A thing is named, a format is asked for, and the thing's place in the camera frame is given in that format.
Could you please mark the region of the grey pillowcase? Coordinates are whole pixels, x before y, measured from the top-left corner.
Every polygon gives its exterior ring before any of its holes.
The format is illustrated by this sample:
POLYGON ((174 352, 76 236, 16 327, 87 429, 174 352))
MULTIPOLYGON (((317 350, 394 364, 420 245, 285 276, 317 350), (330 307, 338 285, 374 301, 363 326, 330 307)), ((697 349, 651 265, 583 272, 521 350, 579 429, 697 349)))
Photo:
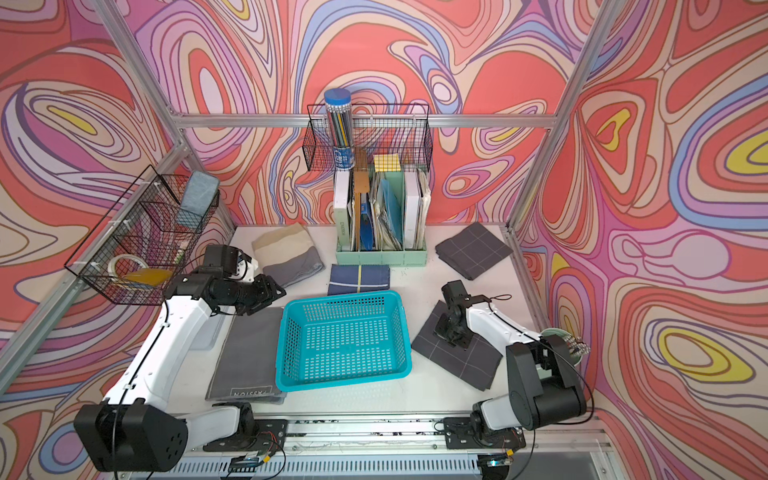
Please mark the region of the grey pillowcase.
POLYGON ((283 309, 268 307, 236 316, 210 381, 210 401, 282 404, 287 396, 276 384, 276 355, 283 309))

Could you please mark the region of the teal plastic basket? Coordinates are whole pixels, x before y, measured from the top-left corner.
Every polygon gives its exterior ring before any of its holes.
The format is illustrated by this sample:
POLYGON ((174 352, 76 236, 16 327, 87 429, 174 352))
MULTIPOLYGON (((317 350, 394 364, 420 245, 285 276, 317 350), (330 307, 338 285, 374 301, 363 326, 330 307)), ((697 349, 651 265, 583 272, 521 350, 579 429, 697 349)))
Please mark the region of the teal plastic basket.
POLYGON ((399 380, 411 371, 406 312, 397 292, 307 298, 284 307, 276 353, 281 391, 399 380))

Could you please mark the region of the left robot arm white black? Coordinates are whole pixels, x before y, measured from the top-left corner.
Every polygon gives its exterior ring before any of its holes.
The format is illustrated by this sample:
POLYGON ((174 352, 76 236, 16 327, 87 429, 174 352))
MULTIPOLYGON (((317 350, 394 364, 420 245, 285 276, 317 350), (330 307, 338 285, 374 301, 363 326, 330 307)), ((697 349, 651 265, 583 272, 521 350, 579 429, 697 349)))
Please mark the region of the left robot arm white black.
POLYGON ((192 449, 219 440, 251 448, 259 429, 250 406, 226 402, 196 414, 168 412, 170 393, 203 325, 223 308, 254 314, 286 291, 241 249, 210 245, 203 262, 174 276, 158 320, 123 376, 97 405, 77 413, 74 430, 100 472, 168 472, 192 449))

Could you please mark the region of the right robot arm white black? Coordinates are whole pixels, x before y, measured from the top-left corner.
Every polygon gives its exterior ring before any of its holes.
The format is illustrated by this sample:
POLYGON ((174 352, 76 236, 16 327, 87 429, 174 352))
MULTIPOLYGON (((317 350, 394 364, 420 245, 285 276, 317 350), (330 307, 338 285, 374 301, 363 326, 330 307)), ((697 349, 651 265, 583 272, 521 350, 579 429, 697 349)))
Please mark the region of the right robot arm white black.
POLYGON ((508 393, 473 407, 479 431, 535 431, 586 413, 586 381, 562 337, 523 327, 499 312, 490 297, 468 294, 460 280, 446 283, 441 291, 447 312, 437 321, 436 336, 464 350, 480 337, 507 364, 508 393))

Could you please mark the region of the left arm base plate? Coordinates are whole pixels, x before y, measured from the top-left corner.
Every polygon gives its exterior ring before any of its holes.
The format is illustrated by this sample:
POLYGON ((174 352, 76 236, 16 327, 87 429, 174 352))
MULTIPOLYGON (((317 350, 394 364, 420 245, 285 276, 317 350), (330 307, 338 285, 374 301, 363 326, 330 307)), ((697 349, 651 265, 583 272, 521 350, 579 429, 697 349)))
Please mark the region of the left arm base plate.
POLYGON ((226 438, 205 444, 205 452, 276 452, 285 444, 288 421, 284 419, 256 419, 241 426, 226 438))

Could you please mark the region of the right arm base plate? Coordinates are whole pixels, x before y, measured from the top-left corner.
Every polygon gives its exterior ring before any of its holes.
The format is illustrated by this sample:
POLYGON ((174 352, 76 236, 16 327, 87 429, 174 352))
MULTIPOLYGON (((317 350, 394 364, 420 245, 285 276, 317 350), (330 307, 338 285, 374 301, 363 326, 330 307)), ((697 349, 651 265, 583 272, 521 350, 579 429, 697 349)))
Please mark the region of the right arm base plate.
POLYGON ((480 417, 445 417, 442 433, 449 450, 502 449, 516 452, 527 446, 520 429, 492 430, 480 417))

